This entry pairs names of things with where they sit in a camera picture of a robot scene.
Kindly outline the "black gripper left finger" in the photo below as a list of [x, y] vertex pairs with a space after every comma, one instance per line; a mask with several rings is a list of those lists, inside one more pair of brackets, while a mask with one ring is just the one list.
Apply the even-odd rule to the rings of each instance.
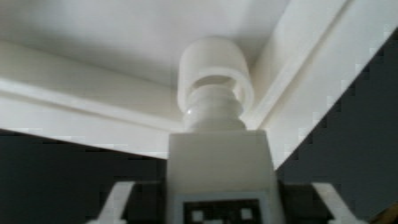
[[122, 218], [131, 191], [138, 185], [156, 185], [157, 181], [117, 181], [111, 185], [99, 214], [86, 224], [127, 224]]

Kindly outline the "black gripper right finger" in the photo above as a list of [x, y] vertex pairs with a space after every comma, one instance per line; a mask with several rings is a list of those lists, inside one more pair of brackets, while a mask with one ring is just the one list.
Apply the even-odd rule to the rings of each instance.
[[330, 183], [278, 183], [278, 193], [285, 224], [367, 224]]

